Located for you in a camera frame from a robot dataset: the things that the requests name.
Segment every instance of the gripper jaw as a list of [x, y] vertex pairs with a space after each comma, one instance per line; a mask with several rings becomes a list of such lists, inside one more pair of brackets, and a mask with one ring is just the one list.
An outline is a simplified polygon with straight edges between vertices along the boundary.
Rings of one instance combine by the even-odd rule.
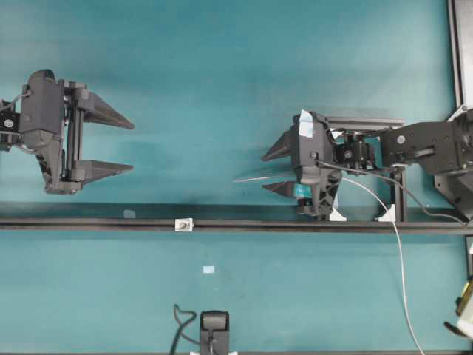
[[97, 94], [85, 88], [76, 89], [72, 95], [74, 106], [85, 112], [84, 122], [104, 124], [125, 129], [134, 129], [135, 125], [115, 111]]
[[88, 183], [133, 169], [130, 165], [82, 159], [84, 123], [135, 127], [90, 92], [86, 84], [56, 81], [52, 70], [39, 70], [30, 76], [23, 94], [18, 131], [12, 133], [19, 138], [0, 137], [0, 141], [13, 141], [37, 157], [46, 193], [75, 194]]
[[290, 155], [290, 131], [286, 131], [275, 142], [275, 144], [263, 155], [261, 160], [269, 161], [273, 159], [288, 157]]

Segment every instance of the teal backdrop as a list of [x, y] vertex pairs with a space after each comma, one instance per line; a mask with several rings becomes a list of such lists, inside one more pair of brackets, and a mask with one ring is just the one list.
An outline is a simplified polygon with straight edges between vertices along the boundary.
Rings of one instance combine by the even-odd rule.
[[[87, 125], [84, 158], [130, 163], [70, 197], [46, 195], [35, 159], [0, 156], [14, 203], [292, 201], [236, 178], [285, 173], [259, 158], [311, 109], [443, 120], [455, 108], [444, 0], [0, 1], [0, 96], [43, 68], [135, 123]], [[389, 189], [360, 179], [384, 199]], [[409, 168], [426, 204], [448, 206]], [[342, 186], [342, 206], [375, 206]], [[455, 236], [404, 236], [412, 321], [427, 350], [467, 349]], [[203, 266], [215, 266], [203, 274]], [[235, 351], [407, 350], [393, 235], [0, 233], [0, 351], [167, 351], [172, 305], [231, 313]], [[197, 324], [188, 331], [197, 335]], [[193, 347], [185, 342], [180, 351]]]

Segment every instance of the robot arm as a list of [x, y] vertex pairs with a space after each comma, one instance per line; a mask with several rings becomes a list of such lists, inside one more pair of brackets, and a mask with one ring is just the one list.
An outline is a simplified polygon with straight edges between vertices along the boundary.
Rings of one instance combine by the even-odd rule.
[[[298, 213], [327, 219], [333, 208], [343, 168], [360, 173], [394, 173], [407, 164], [418, 163], [427, 173], [435, 176], [435, 188], [459, 212], [471, 219], [472, 123], [471, 111], [452, 121], [409, 126], [403, 126], [400, 121], [334, 119], [302, 111], [301, 115], [294, 116], [290, 130], [262, 158], [267, 161], [290, 156], [296, 181], [263, 187], [296, 198]], [[338, 139], [334, 136], [337, 132], [341, 133]], [[377, 137], [381, 142], [381, 167], [375, 164], [375, 147], [366, 142], [369, 137]]]

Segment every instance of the white plastic bracket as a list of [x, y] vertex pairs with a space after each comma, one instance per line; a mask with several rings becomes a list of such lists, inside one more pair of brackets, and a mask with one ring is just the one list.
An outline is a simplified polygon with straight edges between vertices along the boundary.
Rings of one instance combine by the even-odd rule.
[[392, 204], [387, 212], [376, 218], [378, 222], [395, 222], [396, 221], [396, 205]]
[[194, 230], [194, 218], [180, 218], [174, 220], [175, 231], [193, 231]]

